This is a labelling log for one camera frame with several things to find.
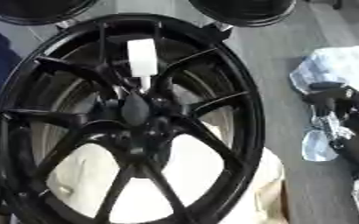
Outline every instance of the gloss black finish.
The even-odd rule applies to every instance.
[[[171,59],[161,56],[161,60],[168,62],[162,62],[146,93],[140,92],[137,80],[129,76],[129,64],[121,54],[126,41],[140,37],[154,38],[160,56],[166,51],[163,47],[166,41],[180,46],[178,51],[191,49]],[[216,40],[201,28],[170,17],[115,15],[64,30],[32,53],[15,70],[0,100],[0,187],[17,216],[26,223],[108,223],[109,211],[118,195],[130,178],[136,177],[152,180],[172,206],[173,215],[151,223],[221,220],[243,194],[257,169],[264,146],[264,115],[248,71]],[[91,52],[78,52],[87,45],[97,50],[96,58],[88,58]],[[79,58],[86,59],[80,63]],[[187,74],[193,67],[214,71],[198,74],[206,75],[202,79],[215,85],[213,96],[192,78],[196,72]],[[40,108],[42,100],[49,99],[39,96],[48,91],[52,82],[64,85],[66,79],[79,81],[81,87],[93,93],[94,104],[89,111],[74,113]],[[182,102],[174,93],[174,85],[193,89],[203,100]],[[225,144],[200,120],[208,112],[223,107],[233,109],[233,145]],[[40,163],[31,156],[35,122],[65,129]],[[181,134],[210,146],[225,165],[211,189],[190,206],[182,204],[162,174],[172,140]],[[25,136],[23,141],[16,138],[20,135]],[[46,186],[47,176],[55,166],[86,143],[103,146],[121,167],[93,219],[67,207]],[[20,145],[26,152],[22,157],[13,156]]]
[[[0,20],[15,25],[46,25],[82,13],[97,0],[0,0]]]

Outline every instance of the gray carpet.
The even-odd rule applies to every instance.
[[[249,67],[264,100],[266,146],[284,162],[291,223],[356,224],[359,217],[350,197],[352,180],[345,161],[315,164],[300,155],[308,129],[308,110],[289,87],[287,75],[314,49],[359,45],[359,0],[346,1],[342,11],[329,2],[299,1],[284,22],[265,28],[236,28],[227,44]],[[89,19],[117,12],[150,12],[204,25],[187,0],[105,0],[79,16]],[[56,31],[52,25],[16,27],[0,22],[0,32],[25,56]]]

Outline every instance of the black wheel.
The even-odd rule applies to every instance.
[[[132,39],[157,46],[159,74],[145,93],[130,77]],[[165,175],[180,151],[173,140],[183,136],[222,161],[206,191],[186,202]],[[103,148],[118,166],[94,213],[66,203],[48,180],[86,144]],[[0,187],[25,223],[127,222],[111,214],[135,179],[153,182],[172,208],[138,222],[217,223],[246,190],[263,146],[262,104],[246,68],[201,28],[170,17],[113,15],[64,30],[17,67],[0,98]]]
[[[0,20],[14,25],[48,25],[73,18],[97,0],[0,0]]]

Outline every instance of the wheel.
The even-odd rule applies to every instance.
[[[159,74],[147,92],[130,77],[126,44],[132,39],[154,39],[157,46]],[[166,175],[181,151],[175,146],[180,137],[209,146],[222,163],[205,191],[191,199],[179,193],[175,175]],[[0,97],[0,188],[25,223],[217,223],[246,190],[263,146],[262,103],[247,69],[201,28],[170,17],[113,15],[66,29],[14,70]],[[92,161],[91,179],[109,169],[105,158],[117,167],[107,191],[95,191],[102,199],[92,213],[61,198],[50,182],[86,147],[92,158],[102,155]],[[196,155],[201,147],[186,150]],[[191,160],[181,165],[189,169]],[[193,161],[199,167],[192,172],[217,167],[202,160]],[[137,211],[116,217],[122,193],[132,181],[146,180],[171,212],[149,220],[138,219]],[[135,200],[158,207],[147,192],[137,190]]]

